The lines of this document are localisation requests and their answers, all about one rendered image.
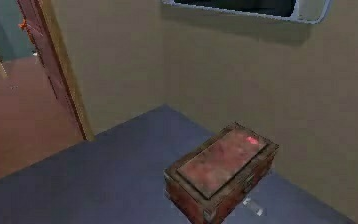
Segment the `reddish brown wooden chest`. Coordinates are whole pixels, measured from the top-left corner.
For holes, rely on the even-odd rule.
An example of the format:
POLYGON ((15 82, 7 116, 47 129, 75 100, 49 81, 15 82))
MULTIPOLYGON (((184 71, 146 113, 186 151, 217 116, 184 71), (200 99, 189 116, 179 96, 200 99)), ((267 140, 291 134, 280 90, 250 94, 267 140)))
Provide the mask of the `reddish brown wooden chest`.
POLYGON ((231 123, 164 170, 165 194, 191 224, 222 224, 268 174, 278 149, 231 123))

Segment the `small clear glass object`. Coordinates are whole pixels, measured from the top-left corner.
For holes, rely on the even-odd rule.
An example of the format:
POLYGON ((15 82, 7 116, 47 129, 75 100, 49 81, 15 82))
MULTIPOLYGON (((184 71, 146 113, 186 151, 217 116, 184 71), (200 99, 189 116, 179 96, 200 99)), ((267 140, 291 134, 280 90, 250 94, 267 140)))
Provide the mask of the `small clear glass object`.
POLYGON ((243 200, 243 205, 250 209, 257 216, 262 216, 264 213, 264 209, 250 197, 246 197, 243 200))

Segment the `reddish brown room door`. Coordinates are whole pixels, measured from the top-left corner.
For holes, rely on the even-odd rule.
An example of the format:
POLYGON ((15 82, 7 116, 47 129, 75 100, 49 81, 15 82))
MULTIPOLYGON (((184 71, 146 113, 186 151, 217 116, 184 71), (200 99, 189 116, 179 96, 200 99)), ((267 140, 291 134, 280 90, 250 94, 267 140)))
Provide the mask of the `reddish brown room door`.
POLYGON ((42 14, 39 0, 16 0, 23 19, 26 19, 27 32, 35 47, 37 56, 44 68, 57 101, 69 115, 69 119, 84 140, 87 139, 79 120, 66 78, 57 56, 49 29, 42 14))

